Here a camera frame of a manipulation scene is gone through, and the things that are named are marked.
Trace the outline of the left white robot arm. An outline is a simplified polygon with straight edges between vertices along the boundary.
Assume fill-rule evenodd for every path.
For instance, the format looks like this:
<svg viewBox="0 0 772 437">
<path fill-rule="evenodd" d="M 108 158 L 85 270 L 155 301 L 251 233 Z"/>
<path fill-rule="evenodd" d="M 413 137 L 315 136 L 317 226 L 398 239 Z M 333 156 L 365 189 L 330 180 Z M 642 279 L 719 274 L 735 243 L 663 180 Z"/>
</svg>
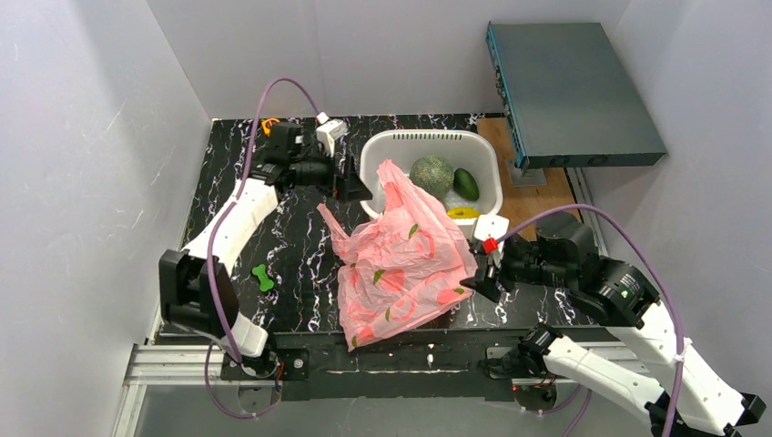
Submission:
<svg viewBox="0 0 772 437">
<path fill-rule="evenodd" d="M 214 341 L 241 362 L 259 358 L 269 333 L 241 313 L 232 270 L 252 234 L 296 187 L 313 187 L 341 202 L 369 200 L 351 154 L 336 158 L 348 132 L 340 119 L 320 114 L 313 137 L 300 125 L 274 122 L 257 156 L 249 155 L 241 181 L 207 226 L 158 263 L 160 315 L 165 323 Z"/>
</svg>

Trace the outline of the pink plastic bag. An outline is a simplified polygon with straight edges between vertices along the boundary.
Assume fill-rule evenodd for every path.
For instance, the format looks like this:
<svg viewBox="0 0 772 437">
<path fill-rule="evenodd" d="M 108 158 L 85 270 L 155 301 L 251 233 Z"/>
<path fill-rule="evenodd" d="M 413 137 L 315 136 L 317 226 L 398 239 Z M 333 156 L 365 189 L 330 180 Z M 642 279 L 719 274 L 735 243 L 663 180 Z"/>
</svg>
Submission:
<svg viewBox="0 0 772 437">
<path fill-rule="evenodd" d="M 390 160 L 377 175 L 383 212 L 347 233 L 323 204 L 338 271 L 339 322 L 353 351 L 418 328 L 471 296 L 477 269 L 469 243 L 439 200 Z"/>
</svg>

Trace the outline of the green fake melon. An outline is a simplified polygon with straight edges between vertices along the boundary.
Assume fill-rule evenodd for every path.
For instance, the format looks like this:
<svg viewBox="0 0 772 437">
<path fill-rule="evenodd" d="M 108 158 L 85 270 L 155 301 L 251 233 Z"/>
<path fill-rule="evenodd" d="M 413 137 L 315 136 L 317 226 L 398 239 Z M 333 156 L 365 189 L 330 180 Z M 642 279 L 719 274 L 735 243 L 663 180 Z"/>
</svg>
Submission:
<svg viewBox="0 0 772 437">
<path fill-rule="evenodd" d="M 454 167 L 443 157 L 429 155 L 412 164 L 409 177 L 416 187 L 443 199 L 452 188 Z"/>
</svg>

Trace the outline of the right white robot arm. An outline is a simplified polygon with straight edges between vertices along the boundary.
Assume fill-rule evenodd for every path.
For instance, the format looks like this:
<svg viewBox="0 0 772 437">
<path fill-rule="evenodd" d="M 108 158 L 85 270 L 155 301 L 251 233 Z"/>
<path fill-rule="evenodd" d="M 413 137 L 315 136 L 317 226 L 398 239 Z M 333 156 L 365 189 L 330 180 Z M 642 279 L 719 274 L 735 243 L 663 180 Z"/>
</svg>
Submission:
<svg viewBox="0 0 772 437">
<path fill-rule="evenodd" d="M 480 362 L 490 377 L 571 379 L 633 414 L 654 436 L 736 436 L 760 421 L 764 401 L 731 388 L 678 337 L 649 277 L 600 254 L 588 226 L 559 211 L 536 222 L 530 241 L 508 235 L 507 224 L 496 215 L 474 221 L 478 269 L 464 285 L 493 301 L 520 283 L 562 288 L 576 310 L 625 344 L 642 370 L 628 370 L 538 323 L 509 351 Z"/>
</svg>

